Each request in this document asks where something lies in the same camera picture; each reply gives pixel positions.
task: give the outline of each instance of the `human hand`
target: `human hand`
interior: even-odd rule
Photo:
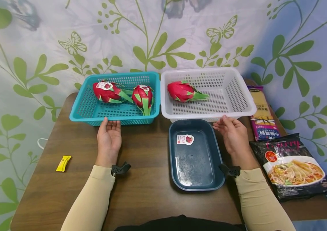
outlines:
[[[98,156],[95,165],[111,168],[117,162],[121,147],[121,122],[108,121],[107,117],[101,123],[98,134]]]
[[[249,147],[247,128],[239,120],[224,115],[214,122],[213,128],[222,134],[225,148],[231,155],[234,166],[243,170],[258,168]]]

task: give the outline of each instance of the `noodle bowl image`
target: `noodle bowl image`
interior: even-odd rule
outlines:
[[[276,162],[264,165],[268,177],[273,184],[285,187],[306,186],[320,182],[325,173],[309,156],[286,156],[278,158]]]

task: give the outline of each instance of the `arm sleeve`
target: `arm sleeve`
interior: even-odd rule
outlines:
[[[236,184],[248,230],[295,231],[292,221],[274,196],[260,168],[241,170]]]
[[[114,183],[111,168],[94,165],[87,182],[67,214],[61,231],[101,231]]]

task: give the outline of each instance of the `black clip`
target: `black clip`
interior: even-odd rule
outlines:
[[[224,163],[219,165],[221,172],[224,173],[225,176],[231,175],[233,177],[238,177],[240,175],[240,167],[239,166],[232,166],[228,168]]]
[[[111,174],[115,176],[116,174],[124,174],[127,173],[131,165],[129,165],[126,161],[122,165],[122,167],[119,167],[117,165],[112,165],[111,167]]]

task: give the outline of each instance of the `white plastic basket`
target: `white plastic basket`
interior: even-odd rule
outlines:
[[[210,96],[208,101],[181,103],[173,100],[167,85],[187,81]],[[231,67],[165,71],[161,75],[161,112],[175,122],[180,119],[217,121],[224,114],[239,118],[256,113],[256,105],[239,72]]]

